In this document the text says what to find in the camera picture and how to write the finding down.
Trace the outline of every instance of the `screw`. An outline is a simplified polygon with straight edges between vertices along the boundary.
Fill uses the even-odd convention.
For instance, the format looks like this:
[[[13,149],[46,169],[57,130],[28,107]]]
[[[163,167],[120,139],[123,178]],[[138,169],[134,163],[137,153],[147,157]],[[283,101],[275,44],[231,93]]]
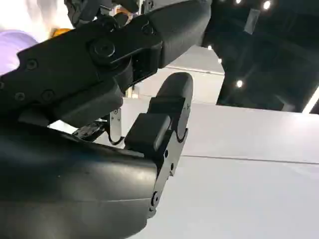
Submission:
[[[16,93],[14,98],[15,98],[16,101],[24,101],[25,94],[23,92]]]
[[[52,90],[46,90],[41,96],[44,101],[50,101],[54,97],[54,92]]]
[[[115,47],[112,42],[104,38],[95,44],[94,51],[99,56],[107,58],[115,53]]]
[[[159,196],[157,192],[154,192],[153,197],[152,197],[152,206],[154,207],[156,205],[156,203],[159,201]]]
[[[143,32],[145,35],[153,35],[154,29],[152,28],[151,25],[147,24],[147,25],[143,26],[142,32]]]
[[[36,60],[28,60],[26,63],[26,68],[27,70],[34,70],[35,68],[38,67],[38,63]]]

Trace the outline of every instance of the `light fixture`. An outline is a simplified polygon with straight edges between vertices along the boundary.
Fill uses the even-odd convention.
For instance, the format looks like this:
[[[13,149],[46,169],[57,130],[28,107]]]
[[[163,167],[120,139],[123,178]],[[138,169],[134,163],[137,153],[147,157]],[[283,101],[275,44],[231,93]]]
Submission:
[[[244,84],[244,82],[241,81],[241,80],[239,80],[239,81],[236,82],[236,86],[237,86],[238,88],[241,88],[241,87],[243,86],[243,84]]]
[[[313,94],[313,96],[310,98],[310,100],[307,103],[306,107],[304,108],[303,113],[304,114],[309,114],[311,112],[311,110],[313,109],[313,107],[315,106],[315,104],[317,103],[318,100],[319,100],[319,86],[316,89],[316,91]]]
[[[263,4],[263,9],[264,10],[268,10],[270,8],[270,5],[271,5],[271,1],[265,1],[264,4]]]

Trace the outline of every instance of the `black ceiling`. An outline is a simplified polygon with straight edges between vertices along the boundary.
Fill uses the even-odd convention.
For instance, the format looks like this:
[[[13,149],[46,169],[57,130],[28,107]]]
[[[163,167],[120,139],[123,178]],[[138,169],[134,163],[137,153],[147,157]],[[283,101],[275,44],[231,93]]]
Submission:
[[[212,45],[225,70],[218,104],[301,112],[319,85],[319,1],[272,0],[263,10],[264,1],[213,2],[203,44]],[[249,34],[252,8],[261,13]]]

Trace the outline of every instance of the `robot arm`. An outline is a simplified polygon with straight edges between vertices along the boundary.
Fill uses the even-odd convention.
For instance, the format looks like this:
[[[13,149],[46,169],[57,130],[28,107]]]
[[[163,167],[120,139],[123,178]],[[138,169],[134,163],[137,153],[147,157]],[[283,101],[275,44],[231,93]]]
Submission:
[[[185,52],[209,19],[206,3],[186,1],[123,28],[101,18],[18,54],[20,67],[0,79],[1,238],[123,239],[146,226],[187,138],[191,76],[167,78],[125,149],[46,126],[83,127],[120,108],[125,90]]]

